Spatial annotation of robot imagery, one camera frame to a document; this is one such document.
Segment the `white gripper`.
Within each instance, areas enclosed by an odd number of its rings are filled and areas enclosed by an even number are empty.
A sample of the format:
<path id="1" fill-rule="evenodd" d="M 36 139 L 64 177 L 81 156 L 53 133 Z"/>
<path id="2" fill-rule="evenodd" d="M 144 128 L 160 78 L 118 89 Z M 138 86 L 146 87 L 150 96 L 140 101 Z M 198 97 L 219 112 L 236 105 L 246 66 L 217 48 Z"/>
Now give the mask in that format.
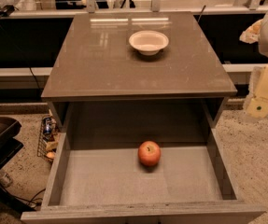
<path id="1" fill-rule="evenodd" d="M 257 42 L 260 29 L 261 20 L 255 21 L 239 36 L 239 40 L 248 44 Z M 255 97 L 247 98 L 245 101 L 245 111 L 253 118 L 265 118 L 268 115 L 268 64 L 261 70 L 254 94 Z"/>

